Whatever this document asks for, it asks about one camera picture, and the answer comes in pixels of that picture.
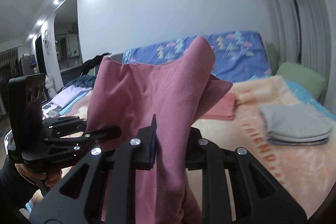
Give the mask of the black jacket left forearm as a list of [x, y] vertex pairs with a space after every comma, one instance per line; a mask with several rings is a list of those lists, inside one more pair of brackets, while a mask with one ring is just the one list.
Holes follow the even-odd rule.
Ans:
[[1, 223], [30, 223], [19, 210], [38, 189], [37, 184], [23, 176], [6, 156], [1, 169]]

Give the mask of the person's left hand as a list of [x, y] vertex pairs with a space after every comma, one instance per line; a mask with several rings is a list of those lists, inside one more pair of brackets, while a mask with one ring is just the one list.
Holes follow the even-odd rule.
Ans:
[[62, 179], [62, 170], [52, 170], [47, 173], [33, 173], [25, 164], [15, 164], [15, 168], [21, 176], [29, 181], [41, 180], [49, 188], [53, 188]]

